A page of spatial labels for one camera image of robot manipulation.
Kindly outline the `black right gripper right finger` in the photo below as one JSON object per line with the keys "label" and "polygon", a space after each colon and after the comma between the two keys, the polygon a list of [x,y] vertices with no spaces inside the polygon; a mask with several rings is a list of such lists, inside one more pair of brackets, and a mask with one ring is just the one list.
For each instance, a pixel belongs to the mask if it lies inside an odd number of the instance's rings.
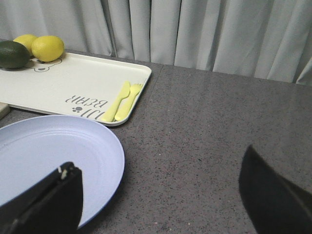
{"label": "black right gripper right finger", "polygon": [[242,159],[239,193],[258,234],[310,234],[312,195],[279,175],[250,145]]}

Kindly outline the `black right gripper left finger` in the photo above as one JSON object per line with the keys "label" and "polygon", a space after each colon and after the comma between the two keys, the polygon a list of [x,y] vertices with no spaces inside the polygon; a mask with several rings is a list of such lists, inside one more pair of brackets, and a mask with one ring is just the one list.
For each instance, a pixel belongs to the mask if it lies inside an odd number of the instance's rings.
{"label": "black right gripper left finger", "polygon": [[83,209],[82,171],[65,162],[0,207],[2,234],[74,234]]}

